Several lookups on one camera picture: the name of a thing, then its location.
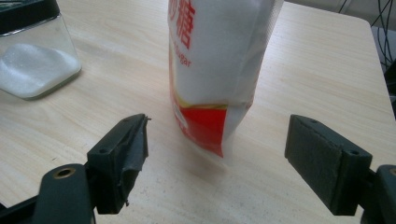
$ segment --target black plastic bracket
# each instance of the black plastic bracket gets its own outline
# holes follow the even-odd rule
[[[371,171],[370,153],[317,120],[291,115],[285,157],[333,215],[354,216],[359,204],[362,222],[396,220],[396,166]]]
[[[99,214],[117,214],[149,155],[148,120],[139,114],[120,121],[88,152],[85,165],[46,173],[37,196],[0,209],[0,223],[91,224],[95,207]]]

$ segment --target plastic bag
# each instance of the plastic bag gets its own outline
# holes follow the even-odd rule
[[[283,0],[169,0],[171,99],[182,132],[223,156],[252,105]]]

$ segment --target clear glass container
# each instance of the clear glass container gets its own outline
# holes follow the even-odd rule
[[[61,86],[81,63],[55,0],[0,3],[0,89],[23,99]]]

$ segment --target black cable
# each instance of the black cable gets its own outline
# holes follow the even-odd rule
[[[383,63],[383,64],[385,65],[385,69],[388,69],[388,67],[389,67],[388,63],[392,64],[392,62],[393,62],[393,58],[390,55],[390,46],[389,46],[389,40],[388,40],[389,16],[390,16],[390,12],[391,12],[392,5],[393,5],[393,0],[389,0],[390,7],[388,10],[387,25],[384,23],[382,13],[385,11],[388,3],[384,6],[384,8],[381,9],[381,2],[379,0],[377,2],[378,2],[378,11],[380,12],[379,19],[381,19],[381,25],[382,25],[382,28],[384,29],[384,36],[385,36],[384,48],[382,48],[381,41],[379,38],[379,27],[377,29],[377,40],[378,40],[379,48],[381,49],[382,55],[384,56],[384,59],[385,59],[385,63]]]
[[[379,17],[382,16],[382,13],[385,11],[385,8],[387,8],[389,3],[390,3],[390,0],[388,0],[388,2],[385,4],[384,8],[382,8],[382,10],[379,12],[379,15],[375,18],[375,21],[373,21],[371,26],[373,26],[375,24],[375,22],[378,21]]]
[[[344,5],[346,4],[346,2],[347,2],[347,0],[345,0],[345,1],[344,1],[343,5],[341,6],[341,8],[340,8],[340,10],[338,11],[338,13],[340,13],[340,12],[341,12],[341,10],[343,10],[343,8],[344,8]]]
[[[377,0],[377,3],[378,3],[378,11],[381,12],[381,1],[380,1],[380,0]],[[382,13],[380,13],[379,19],[380,19],[380,21],[381,21],[381,26],[382,26],[382,28],[384,29],[384,35],[385,35],[384,48],[382,49],[381,41],[380,41],[380,39],[379,39],[379,27],[378,27],[378,30],[377,30],[377,34],[378,34],[378,44],[379,44],[379,47],[381,48],[382,55],[383,55],[384,58],[385,58],[385,68],[387,69],[387,68],[388,68],[387,40],[386,40],[386,33],[385,33],[385,23],[384,23],[384,19],[382,18]]]
[[[388,11],[388,17],[387,17],[387,30],[385,32],[385,40],[388,43],[388,52],[389,52],[389,57],[390,57],[390,61],[393,62],[393,57],[392,54],[390,52],[390,46],[389,46],[389,40],[388,40],[388,27],[389,27],[389,18],[390,18],[390,12],[392,11],[392,5],[393,5],[393,0],[390,1],[390,6],[389,6],[389,11]]]
[[[381,53],[382,53],[382,55],[384,56],[384,58],[385,58],[385,63],[383,63],[386,67],[388,67],[388,61],[390,62],[390,63],[392,63],[391,61],[390,61],[390,59],[388,58],[388,57],[385,57],[385,52],[384,52],[384,49],[382,49],[382,46],[381,46],[381,39],[379,38],[379,27],[377,27],[377,29],[376,29],[376,39],[378,40],[378,45],[379,45],[379,49],[381,49]]]

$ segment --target light wood tabletop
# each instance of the light wood tabletop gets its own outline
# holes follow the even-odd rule
[[[290,114],[317,119],[396,163],[396,123],[368,22],[284,3],[253,106],[225,160],[191,149],[169,96],[167,1],[62,0],[82,62],[54,93],[0,91],[0,203],[37,195],[41,177],[86,153],[121,119],[145,113],[149,157],[130,206],[98,223],[360,223],[334,217],[284,157]]]

